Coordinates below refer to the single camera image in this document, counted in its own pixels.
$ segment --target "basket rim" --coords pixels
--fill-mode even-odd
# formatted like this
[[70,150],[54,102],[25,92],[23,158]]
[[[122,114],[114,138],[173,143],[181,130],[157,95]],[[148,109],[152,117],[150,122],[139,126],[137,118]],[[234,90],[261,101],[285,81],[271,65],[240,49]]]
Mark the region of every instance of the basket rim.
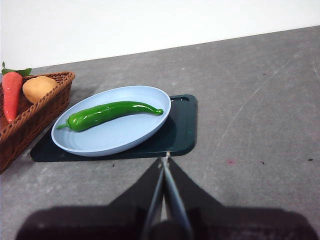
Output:
[[62,80],[57,86],[55,86],[50,92],[48,92],[42,99],[38,102],[31,105],[27,110],[16,116],[13,122],[9,123],[4,129],[0,131],[0,145],[4,143],[7,138],[18,131],[23,125],[36,113],[38,113],[42,108],[44,108],[48,101],[53,99],[55,96],[60,94],[69,84],[72,83],[76,74],[72,71],[61,71],[61,72],[53,72],[53,73],[45,73],[45,74],[37,74],[37,75],[29,75],[23,77],[23,80],[29,80],[32,78],[40,77],[40,76],[57,76],[57,75],[67,75],[65,79]]

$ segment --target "white wall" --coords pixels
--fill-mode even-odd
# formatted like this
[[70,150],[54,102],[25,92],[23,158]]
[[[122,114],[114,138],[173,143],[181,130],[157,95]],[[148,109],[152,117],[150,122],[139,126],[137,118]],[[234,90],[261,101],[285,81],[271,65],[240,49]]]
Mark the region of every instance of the white wall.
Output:
[[1,0],[1,61],[50,66],[320,25],[320,0]]

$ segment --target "potato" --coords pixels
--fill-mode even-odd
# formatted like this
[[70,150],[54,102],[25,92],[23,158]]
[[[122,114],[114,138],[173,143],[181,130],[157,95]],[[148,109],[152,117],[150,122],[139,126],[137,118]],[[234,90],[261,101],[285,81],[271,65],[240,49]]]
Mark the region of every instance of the potato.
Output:
[[50,77],[38,76],[26,81],[22,90],[26,99],[35,104],[57,85],[58,83]]

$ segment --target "wicker basket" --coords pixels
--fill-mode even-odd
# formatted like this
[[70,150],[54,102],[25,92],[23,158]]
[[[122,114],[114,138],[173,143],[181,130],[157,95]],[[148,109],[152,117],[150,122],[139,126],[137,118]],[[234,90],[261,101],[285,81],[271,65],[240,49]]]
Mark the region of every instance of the wicker basket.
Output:
[[22,151],[56,119],[69,104],[69,93],[75,74],[57,72],[44,75],[32,75],[23,78],[23,82],[38,76],[47,76],[58,85],[35,104],[30,103],[20,92],[18,116],[8,123],[3,111],[4,92],[0,85],[0,174],[18,157]]

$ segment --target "plate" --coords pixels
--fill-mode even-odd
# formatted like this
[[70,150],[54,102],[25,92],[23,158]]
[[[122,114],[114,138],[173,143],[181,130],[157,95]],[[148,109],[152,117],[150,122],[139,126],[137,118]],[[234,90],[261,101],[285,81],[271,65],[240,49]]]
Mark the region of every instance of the plate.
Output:
[[[147,103],[163,109],[160,116],[133,114],[119,117],[81,132],[68,127],[57,129],[71,114],[97,105],[118,101]],[[156,133],[165,123],[171,109],[170,97],[152,86],[125,86],[90,96],[64,112],[54,123],[51,138],[61,149],[75,155],[99,157],[133,148]]]

